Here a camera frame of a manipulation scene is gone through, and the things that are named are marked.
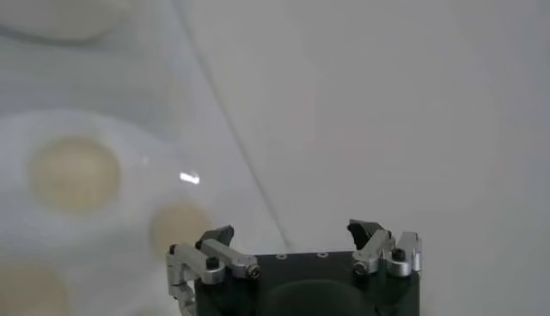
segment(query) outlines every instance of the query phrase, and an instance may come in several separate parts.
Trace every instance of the screw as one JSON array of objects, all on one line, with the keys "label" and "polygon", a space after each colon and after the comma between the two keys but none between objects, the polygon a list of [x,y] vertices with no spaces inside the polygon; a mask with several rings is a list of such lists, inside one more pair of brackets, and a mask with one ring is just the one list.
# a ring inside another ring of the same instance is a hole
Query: screw
[{"label": "screw", "polygon": [[392,259],[395,261],[405,261],[406,254],[405,251],[401,248],[395,248],[392,250]]},{"label": "screw", "polygon": [[364,277],[369,273],[369,271],[366,265],[361,262],[356,262],[353,265],[353,273],[358,277]]},{"label": "screw", "polygon": [[220,267],[220,259],[216,257],[209,257],[206,259],[206,269],[215,270]]},{"label": "screw", "polygon": [[261,277],[261,269],[259,265],[251,265],[247,270],[248,276],[253,280],[258,280]]}]

